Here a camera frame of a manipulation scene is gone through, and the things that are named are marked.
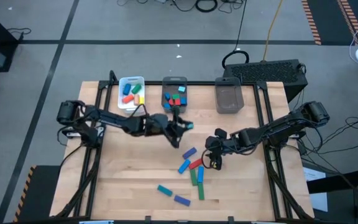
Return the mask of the black mesh-top computer case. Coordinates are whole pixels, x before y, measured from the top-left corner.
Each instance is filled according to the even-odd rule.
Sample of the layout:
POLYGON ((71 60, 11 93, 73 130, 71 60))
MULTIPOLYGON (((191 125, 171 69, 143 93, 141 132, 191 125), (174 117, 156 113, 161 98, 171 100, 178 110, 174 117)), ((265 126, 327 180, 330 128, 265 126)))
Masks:
POLYGON ((291 102, 308 84, 305 73, 305 65, 292 59, 226 65, 223 77, 237 77, 241 83, 282 82, 291 102))

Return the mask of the teal long block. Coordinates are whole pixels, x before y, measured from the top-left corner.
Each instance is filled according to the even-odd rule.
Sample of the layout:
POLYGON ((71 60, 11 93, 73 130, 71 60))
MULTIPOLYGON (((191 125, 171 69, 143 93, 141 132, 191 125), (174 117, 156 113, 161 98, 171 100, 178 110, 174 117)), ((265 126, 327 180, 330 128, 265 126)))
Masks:
POLYGON ((170 189, 168 189, 168 188, 166 188, 166 187, 164 187, 162 185, 158 185, 157 190, 159 192, 167 195, 168 197, 171 197, 173 195, 173 192, 170 189))

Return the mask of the white paper sheet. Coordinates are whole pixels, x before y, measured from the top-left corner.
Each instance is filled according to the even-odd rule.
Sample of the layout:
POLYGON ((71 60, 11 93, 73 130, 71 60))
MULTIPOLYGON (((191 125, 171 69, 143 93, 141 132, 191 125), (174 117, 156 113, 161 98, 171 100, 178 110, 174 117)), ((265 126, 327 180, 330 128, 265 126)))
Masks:
MULTIPOLYGON (((307 181, 323 179, 326 177, 324 172, 309 169, 304 167, 303 172, 307 181)), ((327 193, 310 194, 311 204, 313 209, 322 212, 328 212, 328 196, 327 193)))

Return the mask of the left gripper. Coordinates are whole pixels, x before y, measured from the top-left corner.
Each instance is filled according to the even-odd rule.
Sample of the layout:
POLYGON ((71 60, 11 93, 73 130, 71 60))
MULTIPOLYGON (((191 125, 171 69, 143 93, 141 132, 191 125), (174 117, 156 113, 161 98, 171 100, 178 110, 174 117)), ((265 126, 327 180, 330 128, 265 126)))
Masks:
POLYGON ((152 114, 146 119, 146 136, 164 135, 174 148, 179 148, 182 131, 188 131, 188 121, 180 122, 179 112, 172 111, 172 120, 165 114, 152 114))

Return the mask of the grey translucent plastic bin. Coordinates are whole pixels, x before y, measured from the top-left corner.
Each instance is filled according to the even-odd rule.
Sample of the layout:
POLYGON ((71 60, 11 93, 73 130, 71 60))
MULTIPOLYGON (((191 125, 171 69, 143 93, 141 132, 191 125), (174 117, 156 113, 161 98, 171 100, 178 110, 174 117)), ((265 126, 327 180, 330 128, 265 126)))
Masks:
POLYGON ((176 110, 179 113, 184 113, 186 111, 186 107, 188 106, 188 97, 187 97, 187 78, 185 77, 165 77, 162 80, 162 97, 161 97, 161 106, 166 113, 171 113, 172 111, 176 110), (184 86, 186 88, 186 92, 180 93, 178 91, 179 86, 184 86), (175 103, 171 108, 165 109, 163 105, 165 103, 168 103, 169 100, 165 99, 164 94, 169 93, 170 99, 173 99, 174 94, 179 94, 180 98, 186 98, 187 99, 187 105, 180 105, 176 106, 175 103))
POLYGON ((235 114, 244 107, 241 83, 236 77, 215 79, 215 96, 219 114, 235 114))

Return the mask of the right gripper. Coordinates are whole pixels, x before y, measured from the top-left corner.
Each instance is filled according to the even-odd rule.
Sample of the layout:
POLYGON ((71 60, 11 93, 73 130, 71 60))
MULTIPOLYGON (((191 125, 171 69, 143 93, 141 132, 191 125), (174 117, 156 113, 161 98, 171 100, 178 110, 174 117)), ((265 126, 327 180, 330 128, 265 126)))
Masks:
POLYGON ((215 170, 222 168, 222 156, 234 152, 234 142, 227 137, 227 132, 221 128, 214 131, 214 136, 208 136, 205 142, 205 148, 213 153, 210 154, 211 167, 215 170))

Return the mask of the black mat with striped edges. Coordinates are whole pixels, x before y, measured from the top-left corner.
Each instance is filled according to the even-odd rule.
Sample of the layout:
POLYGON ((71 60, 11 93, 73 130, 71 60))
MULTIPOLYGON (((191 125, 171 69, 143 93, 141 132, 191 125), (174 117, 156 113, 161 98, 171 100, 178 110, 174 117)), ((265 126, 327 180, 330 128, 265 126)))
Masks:
POLYGON ((14 215, 14 223, 49 218, 59 170, 59 166, 32 166, 29 169, 14 215))
POLYGON ((355 0, 301 0, 317 45, 358 44, 355 0))

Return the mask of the dark blue long block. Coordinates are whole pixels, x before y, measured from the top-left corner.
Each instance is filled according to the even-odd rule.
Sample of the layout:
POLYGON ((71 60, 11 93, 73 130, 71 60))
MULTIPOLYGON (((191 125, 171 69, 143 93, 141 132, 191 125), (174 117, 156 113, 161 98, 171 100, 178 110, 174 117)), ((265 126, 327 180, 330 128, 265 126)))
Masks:
POLYGON ((193 154, 195 154, 197 152, 195 147, 192 147, 191 149, 187 150, 183 155, 182 158, 184 158, 184 160, 188 159, 190 156, 192 156, 193 154))

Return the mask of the purple long block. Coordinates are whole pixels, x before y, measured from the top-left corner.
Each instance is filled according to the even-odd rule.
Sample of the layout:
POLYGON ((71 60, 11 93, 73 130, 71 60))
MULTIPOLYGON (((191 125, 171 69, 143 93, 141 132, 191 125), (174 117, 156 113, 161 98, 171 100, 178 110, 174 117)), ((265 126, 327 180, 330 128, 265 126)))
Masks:
POLYGON ((188 199, 186 199, 186 198, 183 198, 183 197, 181 197, 181 196, 179 196, 179 195, 174 196, 174 201, 175 201, 175 202, 178 202, 178 203, 180 203, 180 204, 182 204, 182 205, 184 205, 184 206, 187 206, 187 207, 189 207, 190 204, 191 204, 191 201, 190 201, 190 200, 188 200, 188 199))

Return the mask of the white plastic bin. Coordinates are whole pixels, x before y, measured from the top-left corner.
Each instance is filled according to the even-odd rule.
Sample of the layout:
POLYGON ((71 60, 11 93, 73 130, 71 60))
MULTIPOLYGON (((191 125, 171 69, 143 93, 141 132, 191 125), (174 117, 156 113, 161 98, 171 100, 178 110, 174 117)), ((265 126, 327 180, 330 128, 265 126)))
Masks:
POLYGON ((119 94, 118 94, 117 105, 120 109, 129 113, 129 112, 133 112, 137 106, 134 105, 134 100, 132 100, 131 102, 129 102, 127 104, 124 104, 122 102, 122 99, 125 97, 125 95, 123 95, 122 92, 123 92, 123 89, 124 89, 124 86, 126 83, 130 83, 132 85, 131 90, 134 88, 134 86, 136 84, 141 84, 142 88, 137 94, 140 95, 140 97, 141 96, 144 97, 144 100, 145 100, 145 80, 143 77, 124 77, 119 80, 119 94))

